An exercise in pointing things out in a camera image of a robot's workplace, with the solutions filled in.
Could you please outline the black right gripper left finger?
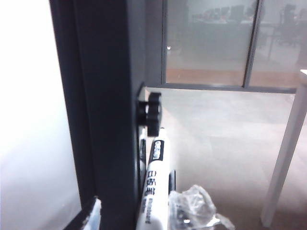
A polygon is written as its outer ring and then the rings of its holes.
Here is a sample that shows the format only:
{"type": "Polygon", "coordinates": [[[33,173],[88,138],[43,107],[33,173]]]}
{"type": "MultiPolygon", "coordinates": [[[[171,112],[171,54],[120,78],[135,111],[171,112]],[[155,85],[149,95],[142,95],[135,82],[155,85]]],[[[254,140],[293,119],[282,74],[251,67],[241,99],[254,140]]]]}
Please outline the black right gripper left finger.
{"type": "Polygon", "coordinates": [[[101,200],[95,196],[93,204],[90,205],[89,213],[82,223],[82,230],[99,230],[101,224],[101,200]]]}

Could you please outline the clear-wrapped right gripper right finger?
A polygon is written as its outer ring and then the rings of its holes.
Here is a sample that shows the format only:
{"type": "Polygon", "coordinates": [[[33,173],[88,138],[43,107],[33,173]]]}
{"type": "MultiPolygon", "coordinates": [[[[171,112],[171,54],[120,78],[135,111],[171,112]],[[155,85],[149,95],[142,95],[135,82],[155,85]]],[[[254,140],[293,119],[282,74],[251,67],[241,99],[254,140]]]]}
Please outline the clear-wrapped right gripper right finger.
{"type": "Polygon", "coordinates": [[[168,214],[170,230],[213,230],[219,225],[227,230],[235,228],[230,219],[217,213],[209,193],[196,184],[181,193],[170,192],[168,214]]]}

